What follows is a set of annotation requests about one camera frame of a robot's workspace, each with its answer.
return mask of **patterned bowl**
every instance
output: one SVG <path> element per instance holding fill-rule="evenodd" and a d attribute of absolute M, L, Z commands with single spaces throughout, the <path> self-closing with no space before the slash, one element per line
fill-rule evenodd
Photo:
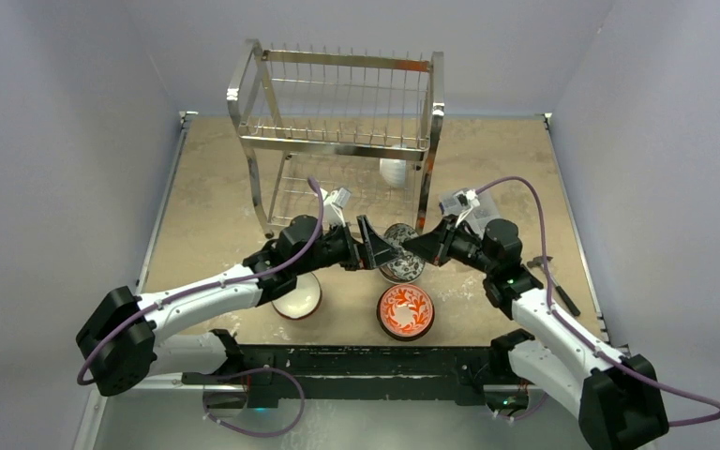
<path fill-rule="evenodd" d="M 417 235 L 415 229 L 406 223 L 395 223 L 385 231 L 385 240 L 404 252 L 401 258 L 380 267 L 382 276 L 391 283 L 412 283 L 424 272 L 426 262 L 401 248 L 402 242 Z"/>
<path fill-rule="evenodd" d="M 423 289 L 412 284 L 393 286 L 377 304 L 377 320 L 388 336 L 396 340 L 416 340 L 434 323 L 434 304 Z"/>

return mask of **white bowl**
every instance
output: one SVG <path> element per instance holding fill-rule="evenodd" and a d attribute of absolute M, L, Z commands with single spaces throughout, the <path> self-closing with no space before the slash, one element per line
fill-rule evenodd
<path fill-rule="evenodd" d="M 296 288 L 272 302 L 275 311 L 286 319 L 298 321 L 313 313 L 322 302 L 322 285 L 313 274 L 296 278 Z"/>
<path fill-rule="evenodd" d="M 380 159 L 380 175 L 391 188 L 403 189 L 407 181 L 407 161 Z"/>

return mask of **black tool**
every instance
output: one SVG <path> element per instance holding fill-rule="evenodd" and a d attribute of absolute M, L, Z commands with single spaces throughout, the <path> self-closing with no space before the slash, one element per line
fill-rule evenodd
<path fill-rule="evenodd" d="M 552 260 L 552 256 L 548 256 L 547 260 Z M 581 315 L 581 310 L 578 309 L 578 306 L 576 305 L 576 302 L 573 301 L 572 298 L 570 298 L 570 294 L 567 293 L 567 291 L 564 290 L 564 288 L 559 284 L 559 281 L 556 281 L 556 278 L 551 274 L 548 270 L 546 270 L 545 267 L 542 266 L 542 256 L 535 256 L 531 261 L 526 262 L 526 266 L 530 269 L 533 269 L 534 267 L 539 267 L 542 269 L 542 272 L 546 275 L 546 277 L 550 277 L 550 281 L 553 283 L 553 286 L 556 288 L 556 292 L 559 293 L 559 296 L 562 298 L 562 301 L 565 305 L 567 305 L 567 309 L 570 310 L 570 314 L 573 315 L 573 317 L 578 317 Z"/>
<path fill-rule="evenodd" d="M 487 274 L 482 281 L 487 300 L 513 319 L 512 303 L 527 291 L 543 288 L 542 282 L 523 267 L 518 226 L 496 218 L 487 223 L 484 236 L 479 237 L 468 222 L 457 221 L 457 216 L 445 216 L 434 230 L 406 240 L 402 246 L 438 267 L 457 260 Z"/>

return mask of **table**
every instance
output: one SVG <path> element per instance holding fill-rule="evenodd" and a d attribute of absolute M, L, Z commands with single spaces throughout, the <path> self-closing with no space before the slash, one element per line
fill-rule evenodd
<path fill-rule="evenodd" d="M 280 153 L 257 152 L 262 192 L 268 202 Z M 581 310 L 579 322 L 599 335 L 593 294 L 541 120 L 446 120 L 426 230 L 440 220 L 440 192 L 479 187 L 509 174 L 530 180 L 539 192 L 554 274 Z M 520 228 L 524 260 L 536 256 L 539 228 L 529 191 L 509 182 L 491 192 L 501 214 Z M 194 119 L 157 231 L 144 290 L 164 291 L 212 276 L 240 263 L 264 242 L 250 201 L 245 156 L 230 119 Z M 265 305 L 218 316 L 186 333 L 222 328 L 236 333 L 239 343 L 253 344 L 474 346 L 488 345 L 491 339 L 518 328 L 489 304 L 481 286 L 482 274 L 456 262 L 439 269 L 427 267 L 416 282 L 432 297 L 436 319 L 426 336 L 410 343 L 391 339 L 377 323 L 377 301 L 390 286 L 377 271 L 344 272 L 330 267 L 317 276 L 322 284 L 322 304 L 302 321 L 286 320 Z M 544 280 L 542 274 L 537 276 Z"/>

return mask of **black base frame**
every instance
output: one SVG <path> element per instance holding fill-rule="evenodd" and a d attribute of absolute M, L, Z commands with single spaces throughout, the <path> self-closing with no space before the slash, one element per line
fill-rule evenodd
<path fill-rule="evenodd" d="M 533 336 L 524 330 L 493 339 L 489 347 L 380 347 L 242 345 L 217 333 L 228 349 L 214 374 L 185 373 L 184 384 L 215 384 L 213 375 L 251 368 L 279 368 L 296 377 L 307 398 L 453 400 L 485 405 L 484 385 L 517 385 L 507 353 Z M 232 384 L 239 380 L 230 380 Z M 249 408 L 274 408 L 281 398 L 299 398 L 290 381 L 274 373 L 252 375 Z"/>

